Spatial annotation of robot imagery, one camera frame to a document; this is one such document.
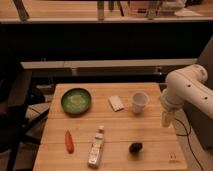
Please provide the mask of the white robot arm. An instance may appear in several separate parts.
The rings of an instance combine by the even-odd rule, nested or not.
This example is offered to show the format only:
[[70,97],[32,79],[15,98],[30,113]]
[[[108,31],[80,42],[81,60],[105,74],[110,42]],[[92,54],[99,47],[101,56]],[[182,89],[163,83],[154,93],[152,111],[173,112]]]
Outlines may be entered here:
[[170,126],[174,113],[183,107],[185,101],[213,119],[213,90],[204,85],[207,79],[207,70],[198,64],[174,70],[166,76],[167,87],[159,97],[163,107],[163,127]]

